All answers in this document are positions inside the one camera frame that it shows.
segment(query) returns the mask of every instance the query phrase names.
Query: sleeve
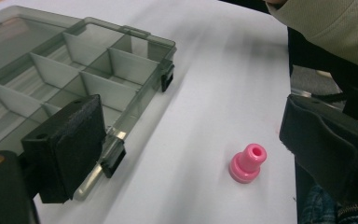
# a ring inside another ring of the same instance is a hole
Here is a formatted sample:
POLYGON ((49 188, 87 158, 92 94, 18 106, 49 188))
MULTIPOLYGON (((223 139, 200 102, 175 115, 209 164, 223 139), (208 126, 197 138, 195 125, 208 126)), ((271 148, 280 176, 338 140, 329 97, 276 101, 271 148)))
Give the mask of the sleeve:
POLYGON ((288 0, 268 10, 310 43, 358 64, 358 0, 288 0))

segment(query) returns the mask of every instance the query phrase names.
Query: pink rubber plug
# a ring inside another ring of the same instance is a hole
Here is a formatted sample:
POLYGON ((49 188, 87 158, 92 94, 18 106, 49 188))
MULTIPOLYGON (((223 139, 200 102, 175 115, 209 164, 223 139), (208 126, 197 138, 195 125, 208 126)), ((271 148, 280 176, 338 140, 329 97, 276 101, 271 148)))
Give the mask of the pink rubber plug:
POLYGON ((266 158, 267 152, 262 146, 251 144, 232 158, 229 173, 236 181, 248 184, 258 176, 260 165, 266 158))

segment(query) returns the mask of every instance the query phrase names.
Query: pink plastic peg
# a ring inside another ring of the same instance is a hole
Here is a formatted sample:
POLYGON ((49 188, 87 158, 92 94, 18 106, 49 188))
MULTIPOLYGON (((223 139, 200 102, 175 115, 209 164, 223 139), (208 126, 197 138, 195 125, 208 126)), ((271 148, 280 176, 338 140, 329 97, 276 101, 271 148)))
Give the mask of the pink plastic peg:
POLYGON ((232 158, 229 173, 236 181, 248 184, 258 176, 260 165, 266 158, 267 152, 262 146, 251 144, 232 158))

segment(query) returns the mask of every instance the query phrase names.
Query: plastic organizer box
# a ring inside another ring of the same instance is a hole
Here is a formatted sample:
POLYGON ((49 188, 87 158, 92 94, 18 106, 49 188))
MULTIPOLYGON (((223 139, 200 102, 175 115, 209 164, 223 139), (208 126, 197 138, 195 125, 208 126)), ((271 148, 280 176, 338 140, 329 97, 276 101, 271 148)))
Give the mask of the plastic organizer box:
POLYGON ((104 123, 124 139, 172 80, 175 43, 105 21, 24 7, 0 11, 0 150, 75 99, 100 94, 104 123))

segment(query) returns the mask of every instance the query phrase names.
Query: white table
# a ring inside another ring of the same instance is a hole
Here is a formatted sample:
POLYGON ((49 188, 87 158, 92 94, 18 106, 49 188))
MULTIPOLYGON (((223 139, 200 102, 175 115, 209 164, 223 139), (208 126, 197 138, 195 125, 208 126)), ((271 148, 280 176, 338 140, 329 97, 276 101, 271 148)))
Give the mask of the white table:
POLYGON ((126 140, 111 179, 84 202, 35 203, 42 223, 296 223, 293 155, 279 140, 290 93, 286 27, 213 0, 0 2, 129 25, 173 40, 174 81, 126 140), (235 153, 268 153, 249 185, 227 171, 235 153))

